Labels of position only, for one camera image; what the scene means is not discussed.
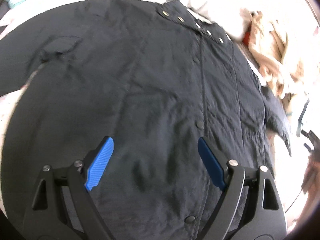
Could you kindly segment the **beige fleece robe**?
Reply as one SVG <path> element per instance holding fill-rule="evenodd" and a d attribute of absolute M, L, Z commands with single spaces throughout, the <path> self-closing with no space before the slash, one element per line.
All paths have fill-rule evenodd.
<path fill-rule="evenodd" d="M 310 93 L 316 87 L 319 26 L 301 14 L 276 17 L 261 11 L 245 14 L 249 36 L 247 48 L 258 71 L 273 94 Z"/>

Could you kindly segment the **black quilted jacket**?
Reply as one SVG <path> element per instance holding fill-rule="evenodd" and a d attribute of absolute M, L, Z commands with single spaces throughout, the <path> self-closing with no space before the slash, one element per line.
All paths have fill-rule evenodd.
<path fill-rule="evenodd" d="M 1 40 L 1 94 L 22 86 L 1 164 L 18 230 L 40 169 L 109 136 L 92 198 L 116 239 L 195 239 L 220 196 L 198 139 L 252 168 L 273 167 L 267 129 L 289 142 L 282 105 L 238 46 L 180 1 L 90 0 L 33 17 Z"/>

